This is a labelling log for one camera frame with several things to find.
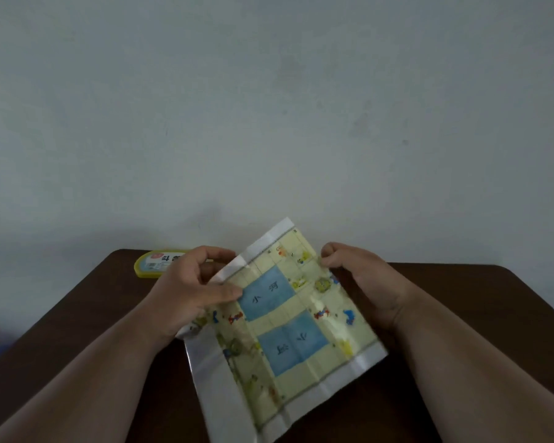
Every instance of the left hand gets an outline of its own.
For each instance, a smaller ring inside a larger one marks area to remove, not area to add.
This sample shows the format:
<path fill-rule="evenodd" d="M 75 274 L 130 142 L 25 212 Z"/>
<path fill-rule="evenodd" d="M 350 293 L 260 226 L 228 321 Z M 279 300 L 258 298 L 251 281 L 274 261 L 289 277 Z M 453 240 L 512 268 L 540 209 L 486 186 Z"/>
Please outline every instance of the left hand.
<path fill-rule="evenodd" d="M 185 253 L 156 281 L 135 313 L 168 345 L 179 329 L 200 315 L 206 306 L 242 296 L 242 289 L 236 286 L 206 284 L 235 257 L 232 250 L 205 245 Z"/>

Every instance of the forearm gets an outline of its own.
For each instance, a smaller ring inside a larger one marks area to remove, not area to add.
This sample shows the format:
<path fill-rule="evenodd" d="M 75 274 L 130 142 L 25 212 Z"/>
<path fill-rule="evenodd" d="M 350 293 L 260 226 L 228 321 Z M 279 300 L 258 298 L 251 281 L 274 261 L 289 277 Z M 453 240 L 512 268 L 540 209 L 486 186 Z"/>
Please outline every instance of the forearm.
<path fill-rule="evenodd" d="M 399 338 L 444 441 L 554 441 L 554 395 L 426 293 Z"/>
<path fill-rule="evenodd" d="M 126 316 L 1 425 L 0 442 L 125 441 L 159 348 Z"/>

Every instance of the hand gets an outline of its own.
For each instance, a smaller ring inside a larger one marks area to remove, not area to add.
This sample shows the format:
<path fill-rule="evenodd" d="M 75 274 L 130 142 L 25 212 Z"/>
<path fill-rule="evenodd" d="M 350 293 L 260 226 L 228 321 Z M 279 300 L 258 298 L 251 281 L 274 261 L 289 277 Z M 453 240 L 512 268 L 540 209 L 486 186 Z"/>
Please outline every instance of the hand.
<path fill-rule="evenodd" d="M 322 248 L 321 264 L 340 279 L 366 320 L 393 331 L 400 314 L 423 292 L 372 252 L 331 242 Z"/>
<path fill-rule="evenodd" d="M 179 329 L 206 306 L 242 296 L 242 289 L 236 286 L 206 284 L 235 257 L 236 253 L 231 250 L 204 245 L 185 253 L 168 267 L 135 313 L 147 322 L 164 346 L 168 345 Z"/>

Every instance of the wooden table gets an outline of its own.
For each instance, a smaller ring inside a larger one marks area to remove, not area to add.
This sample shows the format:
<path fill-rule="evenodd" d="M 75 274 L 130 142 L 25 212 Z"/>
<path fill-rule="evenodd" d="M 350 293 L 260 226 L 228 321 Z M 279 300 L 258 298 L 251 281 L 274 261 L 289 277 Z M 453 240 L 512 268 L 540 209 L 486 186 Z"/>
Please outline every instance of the wooden table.
<path fill-rule="evenodd" d="M 138 279 L 145 251 L 111 253 L 0 357 L 0 424 L 90 342 L 132 309 L 154 280 Z M 554 392 L 554 310 L 507 269 L 394 264 Z M 129 442 L 207 441 L 184 345 L 155 358 Z M 402 359 L 390 355 L 303 417 L 280 441 L 438 441 Z"/>

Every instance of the game board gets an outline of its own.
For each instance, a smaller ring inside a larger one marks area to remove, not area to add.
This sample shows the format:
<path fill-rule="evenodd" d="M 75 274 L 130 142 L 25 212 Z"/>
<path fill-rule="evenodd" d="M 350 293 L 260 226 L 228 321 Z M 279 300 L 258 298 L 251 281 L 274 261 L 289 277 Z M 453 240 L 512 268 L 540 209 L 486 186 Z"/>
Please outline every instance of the game board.
<path fill-rule="evenodd" d="M 312 393 L 312 387 L 370 346 L 378 344 L 377 357 L 363 358 L 342 385 L 385 355 L 339 281 L 320 267 L 316 252 L 289 219 L 214 281 L 243 288 L 238 301 L 209 310 L 208 322 L 258 431 L 277 414 L 287 415 L 288 403 Z M 317 403 L 328 397 L 313 395 Z M 297 419 L 292 415 L 281 419 L 287 427 Z"/>

